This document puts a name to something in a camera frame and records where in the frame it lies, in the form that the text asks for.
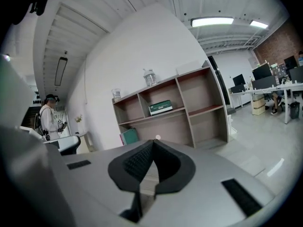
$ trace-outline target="desk leg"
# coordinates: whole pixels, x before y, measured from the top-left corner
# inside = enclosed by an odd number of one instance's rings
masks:
[[[290,89],[290,102],[293,103],[294,102],[294,94],[293,94],[293,91],[292,89]]]
[[[287,98],[287,90],[284,89],[284,98],[285,98],[285,122],[288,123],[288,98]]]
[[[254,102],[252,100],[252,94],[250,94],[250,105],[251,105],[251,114],[254,115]]]
[[[233,104],[233,96],[231,95],[229,98],[230,98],[231,108],[233,108],[233,105],[234,105]]]
[[[243,107],[243,104],[242,104],[242,100],[241,100],[241,95],[239,95],[239,101],[240,101],[241,108],[242,108],[242,107]]]

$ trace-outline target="gray plastic surface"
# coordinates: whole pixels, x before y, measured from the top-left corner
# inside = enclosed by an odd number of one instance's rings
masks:
[[[158,195],[140,221],[143,226],[214,227],[244,220],[246,216],[221,184],[221,181],[232,178],[261,206],[273,200],[273,193],[230,161],[206,151],[161,142],[191,157],[196,165],[196,174],[182,191]]]
[[[64,138],[59,138],[56,140],[50,140],[50,141],[45,141],[43,142],[44,144],[51,144],[51,143],[56,143],[57,145],[59,145],[58,150],[59,152],[67,150],[71,147],[74,147],[75,145],[80,145],[81,144],[81,140],[78,136],[68,136],[68,137],[64,137]]]
[[[82,160],[90,161],[90,165],[70,171],[71,176],[85,191],[89,192],[91,196],[118,215],[124,210],[131,208],[134,193],[124,192],[118,189],[108,175],[108,164],[117,156],[137,148],[145,142],[146,140],[143,140],[127,145],[127,147],[63,156],[63,160],[66,164]]]

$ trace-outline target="sneaker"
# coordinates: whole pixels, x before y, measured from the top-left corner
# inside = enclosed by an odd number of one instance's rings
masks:
[[[277,110],[277,109],[274,109],[274,110],[271,112],[271,115],[275,115],[276,113],[278,113],[278,110]]]

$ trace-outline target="shelf compartment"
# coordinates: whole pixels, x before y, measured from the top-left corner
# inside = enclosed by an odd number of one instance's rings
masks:
[[[178,116],[178,115],[175,115],[175,113],[180,112],[180,111],[183,111],[181,114],[185,114],[185,107],[179,107],[179,108],[176,108],[174,110],[171,110],[171,111],[168,111],[168,112],[165,112],[165,113],[161,113],[161,114],[157,114],[157,115],[154,115],[154,116],[149,116],[149,117],[146,117],[146,118],[139,118],[139,119],[131,120],[131,121],[128,121],[128,122],[123,122],[123,123],[120,123],[119,125],[142,122],[142,121],[150,121],[151,119],[154,119],[154,118],[159,118],[160,119],[160,118],[174,117],[174,116]]]
[[[196,148],[208,149],[227,142],[228,132],[223,107],[191,117],[189,121]]]
[[[135,128],[139,140],[152,140],[160,135],[161,140],[177,144],[193,145],[191,131],[185,110],[165,115],[164,117],[150,118],[139,122],[120,125],[125,130]]]
[[[177,86],[176,79],[171,79],[159,85],[155,85],[138,94],[144,117],[151,116],[149,106],[170,100],[173,109],[184,107],[182,97]]]
[[[125,100],[113,104],[118,124],[137,121],[144,118],[138,95],[135,94]]]
[[[211,68],[206,67],[177,78],[188,112],[223,105],[219,85],[214,77]]]
[[[199,115],[202,115],[202,114],[206,114],[206,113],[209,113],[211,111],[214,111],[214,110],[217,110],[217,109],[220,109],[220,108],[223,108],[223,105],[211,105],[211,106],[208,106],[206,108],[201,108],[201,109],[198,109],[198,110],[195,110],[195,111],[192,111],[192,112],[188,112],[188,116],[191,118],[191,117],[196,117],[196,116],[199,116]]]

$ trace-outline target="trash bin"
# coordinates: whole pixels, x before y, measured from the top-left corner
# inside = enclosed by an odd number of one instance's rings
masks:
[[[299,102],[293,102],[290,104],[290,117],[292,119],[299,118],[299,111],[300,111],[300,103]]]

